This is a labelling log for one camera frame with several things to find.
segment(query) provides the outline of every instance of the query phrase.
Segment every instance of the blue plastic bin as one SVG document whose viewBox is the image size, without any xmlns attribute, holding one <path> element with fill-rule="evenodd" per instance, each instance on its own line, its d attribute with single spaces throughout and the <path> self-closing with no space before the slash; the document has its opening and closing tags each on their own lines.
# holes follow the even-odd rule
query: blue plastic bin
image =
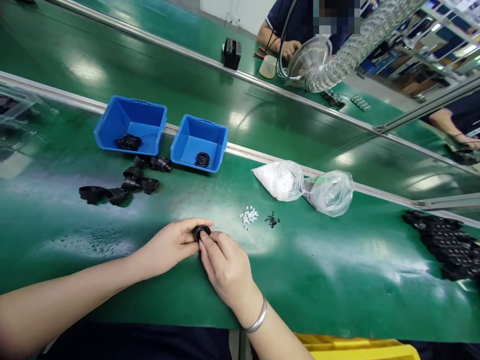
<svg viewBox="0 0 480 360">
<path fill-rule="evenodd" d="M 184 115 L 170 148 L 170 159 L 175 164 L 217 173 L 227 148 L 226 126 L 191 115 Z M 207 167 L 196 166 L 198 153 L 207 153 Z"/>
<path fill-rule="evenodd" d="M 113 96 L 93 134 L 103 150 L 157 156 L 167 124 L 167 107 L 148 101 Z M 141 138 L 137 151 L 117 147 L 115 140 L 125 133 Z"/>
</svg>

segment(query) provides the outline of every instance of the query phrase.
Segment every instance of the clear plastic bag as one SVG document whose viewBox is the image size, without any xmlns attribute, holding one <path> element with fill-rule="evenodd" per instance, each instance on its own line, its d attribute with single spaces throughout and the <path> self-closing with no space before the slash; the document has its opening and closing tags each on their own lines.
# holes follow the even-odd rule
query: clear plastic bag
<svg viewBox="0 0 480 360">
<path fill-rule="evenodd" d="M 279 201 L 299 199 L 305 192 L 302 168 L 293 161 L 275 161 L 251 170 L 268 192 Z"/>
<path fill-rule="evenodd" d="M 348 172 L 334 170 L 304 181 L 303 197 L 325 215 L 336 218 L 347 212 L 352 203 L 354 181 Z"/>
</svg>

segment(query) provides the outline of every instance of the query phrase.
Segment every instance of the green workbench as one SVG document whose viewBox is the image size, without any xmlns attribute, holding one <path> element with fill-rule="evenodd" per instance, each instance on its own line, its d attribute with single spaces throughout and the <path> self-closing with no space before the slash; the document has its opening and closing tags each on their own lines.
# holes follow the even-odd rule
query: green workbench
<svg viewBox="0 0 480 360">
<path fill-rule="evenodd" d="M 258 286 L 294 331 L 480 341 L 475 285 L 442 279 L 441 265 L 403 222 L 402 206 L 356 192 L 348 212 L 332 218 L 302 198 L 276 201 L 251 173 L 261 164 L 230 153 L 217 174 L 146 170 L 161 182 L 155 193 L 135 193 L 121 206 L 88 205 L 78 188 L 119 186 L 132 156 L 98 148 L 98 114 L 52 106 L 59 115 L 30 122 L 38 136 L 0 162 L 0 198 L 8 206 L 0 217 L 0 294 L 126 256 L 169 222 L 201 216 L 240 242 Z M 171 141 L 165 137 L 165 156 Z M 250 231 L 238 218 L 247 205 L 259 213 Z M 274 229 L 263 221 L 272 211 L 281 219 Z M 122 291 L 91 318 L 239 326 L 198 256 Z"/>
<path fill-rule="evenodd" d="M 192 43 L 209 48 L 214 24 L 189 16 L 196 20 L 184 23 L 198 24 L 186 31 L 196 37 Z M 170 13 L 165 18 L 175 19 Z M 474 174 L 50 3 L 30 7 L 4 1 L 0 20 L 0 42 L 8 49 L 0 70 L 7 73 L 104 103 L 121 95 L 164 104 L 173 125 L 192 114 L 227 126 L 234 144 L 321 171 L 350 172 L 360 184 L 409 199 L 480 191 Z M 344 110 L 359 111 L 350 105 Z M 386 119 L 394 108 L 383 108 L 378 104 L 378 111 L 364 116 Z M 360 137 L 369 138 L 359 143 Z"/>
</svg>

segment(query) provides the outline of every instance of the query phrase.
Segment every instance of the green conveyor belt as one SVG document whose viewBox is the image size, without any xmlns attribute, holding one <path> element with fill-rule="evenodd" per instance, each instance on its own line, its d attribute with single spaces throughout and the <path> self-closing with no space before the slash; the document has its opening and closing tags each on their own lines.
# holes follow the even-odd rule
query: green conveyor belt
<svg viewBox="0 0 480 360">
<path fill-rule="evenodd" d="M 92 131 L 98 115 L 54 107 L 59 116 L 31 122 L 40 136 L 1 163 L 0 198 L 8 209 L 0 217 L 0 293 L 126 256 L 169 222 L 202 216 L 240 242 L 255 281 L 294 331 L 480 341 L 474 284 L 441 279 L 440 264 L 402 221 L 402 206 L 356 192 L 348 212 L 331 218 L 304 199 L 276 201 L 250 171 L 261 164 L 229 153 L 217 174 L 147 170 L 161 182 L 156 193 L 135 193 L 123 206 L 88 205 L 78 188 L 119 186 L 132 157 L 97 147 Z M 171 141 L 166 137 L 162 154 L 168 156 Z M 238 218 L 246 205 L 259 213 L 250 231 Z M 263 222 L 272 211 L 281 218 L 274 229 Z M 198 256 L 124 290 L 91 316 L 238 326 Z"/>
</svg>

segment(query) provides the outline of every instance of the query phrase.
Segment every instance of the white wall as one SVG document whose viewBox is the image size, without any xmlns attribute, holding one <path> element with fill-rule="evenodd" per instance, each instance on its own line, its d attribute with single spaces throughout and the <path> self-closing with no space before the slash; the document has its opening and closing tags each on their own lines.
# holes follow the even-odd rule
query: white wall
<svg viewBox="0 0 480 360">
<path fill-rule="evenodd" d="M 275 0 L 201 0 L 201 10 L 256 35 Z"/>
</svg>

